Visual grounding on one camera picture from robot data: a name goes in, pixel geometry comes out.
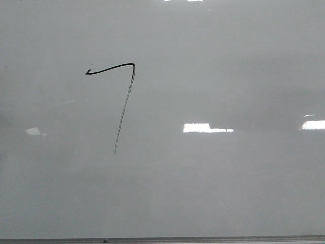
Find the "white surface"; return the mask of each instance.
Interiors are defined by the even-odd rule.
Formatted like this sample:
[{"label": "white surface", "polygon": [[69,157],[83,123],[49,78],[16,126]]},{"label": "white surface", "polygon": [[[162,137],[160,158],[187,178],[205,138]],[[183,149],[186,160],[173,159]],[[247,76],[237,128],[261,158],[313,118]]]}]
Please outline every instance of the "white surface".
[{"label": "white surface", "polygon": [[0,238],[324,234],[324,13],[1,1]]}]

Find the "black marker line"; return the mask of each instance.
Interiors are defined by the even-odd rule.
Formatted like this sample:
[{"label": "black marker line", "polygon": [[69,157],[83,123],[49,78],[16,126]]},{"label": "black marker line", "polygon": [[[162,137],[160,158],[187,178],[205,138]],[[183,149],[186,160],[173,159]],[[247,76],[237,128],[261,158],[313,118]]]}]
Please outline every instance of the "black marker line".
[{"label": "black marker line", "polygon": [[127,66],[127,65],[132,65],[133,66],[132,78],[131,78],[130,86],[128,88],[128,92],[127,92],[127,96],[126,96],[126,100],[125,100],[125,104],[124,104],[124,108],[123,108],[123,112],[122,112],[122,116],[121,116],[121,120],[120,120],[120,125],[118,127],[118,132],[117,132],[116,141],[115,141],[114,154],[116,154],[118,137],[120,135],[120,131],[121,131],[121,127],[122,127],[122,122],[123,122],[123,118],[124,118],[124,114],[125,114],[125,110],[126,110],[126,105],[127,105],[128,97],[130,96],[130,92],[131,92],[131,88],[132,88],[132,84],[133,84],[133,80],[134,80],[134,74],[136,72],[136,65],[134,63],[127,63],[127,64],[116,65],[116,66],[110,67],[108,69],[100,70],[100,71],[93,72],[93,73],[90,73],[90,70],[91,70],[90,69],[86,73],[86,75],[95,75],[95,74],[99,74],[99,73],[104,72],[104,71],[112,70],[112,69],[115,69],[115,68],[118,68],[118,67],[122,67],[122,66]]}]

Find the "whiteboard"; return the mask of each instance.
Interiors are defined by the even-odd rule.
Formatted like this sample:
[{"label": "whiteboard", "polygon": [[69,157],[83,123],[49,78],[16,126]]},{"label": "whiteboard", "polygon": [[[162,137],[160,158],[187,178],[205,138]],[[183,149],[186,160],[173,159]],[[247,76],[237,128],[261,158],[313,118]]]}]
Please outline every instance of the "whiteboard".
[{"label": "whiteboard", "polygon": [[324,234],[324,13],[1,1],[0,239]]}]

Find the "black marker drawing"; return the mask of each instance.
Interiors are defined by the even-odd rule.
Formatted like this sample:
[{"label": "black marker drawing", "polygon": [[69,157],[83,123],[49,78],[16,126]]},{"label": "black marker drawing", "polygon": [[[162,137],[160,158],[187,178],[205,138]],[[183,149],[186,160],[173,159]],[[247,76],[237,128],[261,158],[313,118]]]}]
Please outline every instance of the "black marker drawing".
[{"label": "black marker drawing", "polygon": [[128,88],[128,92],[127,92],[127,96],[126,96],[126,100],[125,100],[125,104],[124,104],[124,108],[123,108],[123,112],[122,112],[122,116],[121,116],[121,120],[120,120],[120,125],[118,127],[118,132],[117,132],[116,141],[115,141],[114,154],[116,154],[118,137],[120,135],[120,131],[121,131],[121,127],[122,127],[122,122],[123,122],[123,117],[124,117],[124,114],[125,114],[125,109],[126,109],[128,97],[130,96],[130,92],[131,92],[131,88],[132,88],[132,83],[133,83],[133,79],[134,79],[134,74],[136,72],[136,65],[134,63],[127,63],[127,64],[121,64],[121,65],[113,66],[113,67],[110,67],[110,68],[107,68],[107,69],[104,69],[104,70],[100,70],[100,71],[97,71],[97,72],[93,72],[93,73],[90,73],[90,70],[91,70],[90,69],[86,73],[86,75],[95,75],[95,74],[99,74],[99,73],[104,72],[104,71],[112,70],[112,69],[115,69],[115,68],[118,68],[118,67],[122,67],[122,66],[127,66],[127,65],[132,65],[132,67],[133,67],[132,78],[131,78],[130,86]]}]

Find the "handwritten number 7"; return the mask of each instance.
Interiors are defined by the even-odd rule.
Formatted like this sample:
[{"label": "handwritten number 7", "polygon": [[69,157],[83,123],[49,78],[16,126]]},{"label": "handwritten number 7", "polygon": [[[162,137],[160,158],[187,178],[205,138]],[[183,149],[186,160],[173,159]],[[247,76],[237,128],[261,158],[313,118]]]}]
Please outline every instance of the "handwritten number 7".
[{"label": "handwritten number 7", "polygon": [[118,137],[120,135],[120,131],[121,131],[121,127],[122,127],[122,122],[123,122],[123,118],[124,118],[124,114],[125,114],[125,109],[126,109],[128,97],[130,96],[130,92],[131,92],[131,88],[132,88],[132,83],[133,83],[133,79],[134,79],[134,74],[136,72],[136,65],[134,63],[127,63],[127,64],[121,64],[121,65],[113,66],[113,67],[110,67],[110,68],[107,68],[107,69],[104,69],[104,70],[100,70],[100,71],[97,71],[97,72],[93,72],[93,73],[91,73],[90,70],[88,70],[87,73],[86,73],[86,75],[95,75],[95,74],[99,74],[99,73],[104,72],[104,71],[112,70],[112,69],[119,68],[119,67],[122,67],[122,66],[127,66],[127,65],[132,65],[132,67],[133,67],[132,78],[131,78],[130,86],[128,88],[128,92],[127,92],[125,104],[124,104],[124,107],[123,107],[123,112],[122,112],[120,124],[119,124],[118,131],[117,131],[114,154],[116,154]]}]

